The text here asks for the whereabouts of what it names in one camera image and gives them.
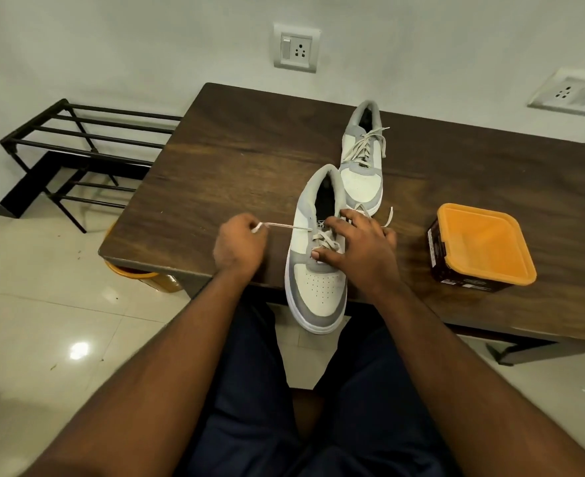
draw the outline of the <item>white sneaker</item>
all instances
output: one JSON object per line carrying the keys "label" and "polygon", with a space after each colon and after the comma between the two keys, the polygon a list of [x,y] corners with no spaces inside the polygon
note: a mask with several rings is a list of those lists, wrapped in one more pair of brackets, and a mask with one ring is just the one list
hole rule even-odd
{"label": "white sneaker", "polygon": [[345,191],[339,171],[324,165],[310,178],[299,196],[291,245],[286,258],[286,298],[297,322],[311,333],[334,331],[344,318],[347,287],[345,274],[310,256],[313,248],[343,253],[345,240],[324,229],[329,216],[340,216]]}
{"label": "white sneaker", "polygon": [[361,204],[373,216],[383,198],[381,159],[385,157],[385,137],[376,102],[366,100],[352,114],[342,139],[339,172],[350,209]]}

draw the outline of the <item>shoe sole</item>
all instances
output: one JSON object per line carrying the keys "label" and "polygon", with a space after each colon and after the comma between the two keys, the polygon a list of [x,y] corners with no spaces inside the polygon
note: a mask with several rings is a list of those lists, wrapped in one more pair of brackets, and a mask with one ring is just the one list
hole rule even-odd
{"label": "shoe sole", "polygon": [[[321,326],[315,326],[313,324],[308,323],[301,315],[301,312],[299,311],[297,306],[295,306],[294,304],[293,292],[291,291],[291,284],[288,281],[288,275],[290,274],[289,273],[290,256],[291,252],[290,249],[288,249],[288,256],[286,256],[286,272],[284,273],[284,288],[286,289],[286,300],[288,301],[288,307],[291,309],[292,316],[295,318],[295,320],[297,320],[299,326],[304,328],[304,330],[306,331],[314,333],[315,335],[327,335],[328,333],[332,333],[335,329],[339,327],[341,321],[344,320],[345,306],[344,311],[341,312],[336,321],[332,323],[330,326],[326,326],[325,328],[323,328]],[[345,298],[348,299],[347,285],[345,287]]]}
{"label": "shoe sole", "polygon": [[[368,211],[368,214],[370,215],[370,217],[374,216],[376,214],[376,211],[378,211],[378,209],[381,207],[381,202],[383,202],[383,189],[381,189],[381,197],[378,200],[378,203],[376,204],[376,206],[374,206],[372,209],[370,209]],[[345,207],[347,207],[348,209],[354,209],[353,207],[348,206],[347,204],[345,205]]]}

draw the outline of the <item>shoe insole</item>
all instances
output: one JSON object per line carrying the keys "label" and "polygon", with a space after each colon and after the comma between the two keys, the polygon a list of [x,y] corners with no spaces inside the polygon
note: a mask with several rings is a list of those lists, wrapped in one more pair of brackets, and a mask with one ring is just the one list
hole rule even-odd
{"label": "shoe insole", "polygon": [[317,198],[315,199],[315,209],[317,210],[317,224],[321,227],[323,227],[323,221],[327,217],[335,215],[335,191],[329,176],[326,176],[319,186]]}
{"label": "shoe insole", "polygon": [[370,109],[365,109],[363,111],[359,126],[363,127],[366,132],[370,132],[372,130],[372,111]]}

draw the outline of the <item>white wall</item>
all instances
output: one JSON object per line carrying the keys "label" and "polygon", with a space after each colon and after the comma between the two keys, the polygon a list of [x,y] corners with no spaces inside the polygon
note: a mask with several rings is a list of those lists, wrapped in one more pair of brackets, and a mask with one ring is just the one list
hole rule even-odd
{"label": "white wall", "polygon": [[[316,74],[273,68],[273,21],[322,30]],[[585,142],[525,107],[564,66],[585,0],[0,0],[0,138],[63,96],[182,114],[212,81]],[[0,150],[0,198],[18,176]]]}

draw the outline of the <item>wall socket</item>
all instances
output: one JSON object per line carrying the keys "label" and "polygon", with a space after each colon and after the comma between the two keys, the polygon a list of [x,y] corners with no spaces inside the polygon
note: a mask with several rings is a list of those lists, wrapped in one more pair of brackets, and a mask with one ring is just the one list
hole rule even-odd
{"label": "wall socket", "polygon": [[585,116],[585,71],[558,70],[535,92],[527,106]]}
{"label": "wall socket", "polygon": [[316,28],[273,25],[271,50],[277,68],[315,73],[321,31]]}

